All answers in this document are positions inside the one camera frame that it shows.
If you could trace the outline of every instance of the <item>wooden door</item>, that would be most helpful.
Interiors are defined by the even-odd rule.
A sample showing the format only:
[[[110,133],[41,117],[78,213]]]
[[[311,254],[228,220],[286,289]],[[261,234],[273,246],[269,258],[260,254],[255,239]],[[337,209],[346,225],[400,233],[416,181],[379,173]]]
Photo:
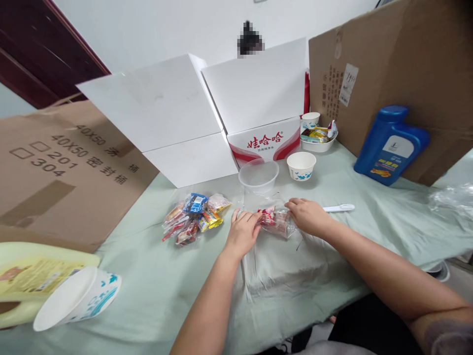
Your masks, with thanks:
[[[31,105],[46,107],[107,74],[52,0],[0,1],[0,82]]]

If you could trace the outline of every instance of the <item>hand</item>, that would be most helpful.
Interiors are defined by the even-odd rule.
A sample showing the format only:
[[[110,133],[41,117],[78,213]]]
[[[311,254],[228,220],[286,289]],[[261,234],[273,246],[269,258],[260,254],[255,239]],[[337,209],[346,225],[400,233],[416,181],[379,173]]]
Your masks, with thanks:
[[[261,212],[252,214],[243,211],[238,215],[240,209],[236,209],[232,215],[232,226],[228,233],[227,242],[223,248],[222,254],[240,262],[243,257],[255,245],[256,238],[260,232],[261,226],[256,226],[256,222],[261,217]]]
[[[284,206],[290,210],[296,226],[310,235],[324,238],[337,224],[317,202],[292,198]]]

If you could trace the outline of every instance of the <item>blue plastic bottle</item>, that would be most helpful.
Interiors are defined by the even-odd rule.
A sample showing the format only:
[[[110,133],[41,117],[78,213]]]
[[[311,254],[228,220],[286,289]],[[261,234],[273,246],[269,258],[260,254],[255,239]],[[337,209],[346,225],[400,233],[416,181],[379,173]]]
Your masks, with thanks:
[[[405,106],[382,108],[366,138],[355,171],[381,182],[394,183],[410,163],[429,145],[429,133],[404,123]]]

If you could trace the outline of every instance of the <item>table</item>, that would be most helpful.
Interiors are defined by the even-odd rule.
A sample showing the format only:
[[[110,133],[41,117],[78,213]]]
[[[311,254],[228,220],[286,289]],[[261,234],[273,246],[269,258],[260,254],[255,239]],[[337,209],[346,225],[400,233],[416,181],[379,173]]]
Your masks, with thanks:
[[[317,154],[312,178],[290,179],[285,161],[274,192],[322,206],[350,203],[333,217],[427,269],[473,244],[473,222],[454,211],[430,211],[430,189],[400,179],[386,187],[353,171],[355,157],[341,144]],[[161,242],[160,223],[187,193],[221,192],[234,207],[250,206],[237,175],[175,189],[159,174],[97,254],[101,268],[123,285],[100,316],[34,333],[30,324],[0,332],[3,354],[168,354],[230,227],[225,223],[193,245]],[[261,232],[236,277],[226,354],[254,354],[307,325],[323,321],[362,297],[367,287],[328,244],[314,237],[281,240]]]

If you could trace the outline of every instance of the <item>person's left hand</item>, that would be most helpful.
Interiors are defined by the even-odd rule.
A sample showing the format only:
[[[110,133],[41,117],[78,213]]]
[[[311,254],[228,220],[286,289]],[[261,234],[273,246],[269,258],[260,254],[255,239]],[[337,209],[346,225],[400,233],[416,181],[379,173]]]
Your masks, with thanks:
[[[261,226],[256,226],[256,222],[262,213],[251,213],[243,211],[238,216],[240,209],[236,209],[232,215],[232,226],[228,233],[227,242],[222,253],[240,262],[243,257],[255,245],[256,238]]]

